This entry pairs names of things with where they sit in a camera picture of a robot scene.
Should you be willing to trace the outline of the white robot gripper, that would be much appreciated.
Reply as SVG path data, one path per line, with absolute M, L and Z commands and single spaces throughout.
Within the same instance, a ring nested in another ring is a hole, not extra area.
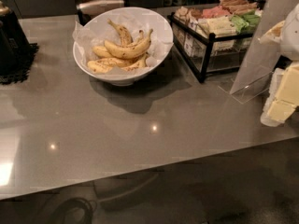
M 299 4 L 263 34 L 261 44 L 279 44 L 281 54 L 292 61 L 299 60 Z M 260 121 L 263 125 L 277 127 L 283 124 L 299 106 L 299 63 L 291 63 L 285 70 L 273 73 L 269 97 L 263 107 Z

